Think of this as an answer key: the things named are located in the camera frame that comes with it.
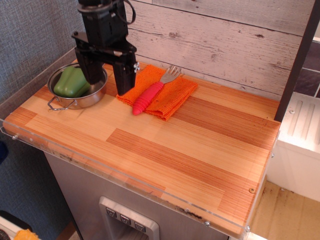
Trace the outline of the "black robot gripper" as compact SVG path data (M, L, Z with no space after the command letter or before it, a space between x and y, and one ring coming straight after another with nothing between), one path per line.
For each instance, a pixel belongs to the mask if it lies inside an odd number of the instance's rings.
M128 25L124 9L80 9L85 32L74 32L77 62L90 85L103 78L103 64L113 68L117 94L135 87L139 63L137 51L127 41Z

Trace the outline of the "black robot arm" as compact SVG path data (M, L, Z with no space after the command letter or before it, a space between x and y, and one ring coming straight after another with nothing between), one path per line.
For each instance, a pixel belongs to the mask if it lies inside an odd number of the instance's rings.
M122 96L134 88L139 63L136 47L127 41L129 34L125 0L80 0L85 32L74 32L75 54L91 85L103 77L103 64L113 67L117 93Z

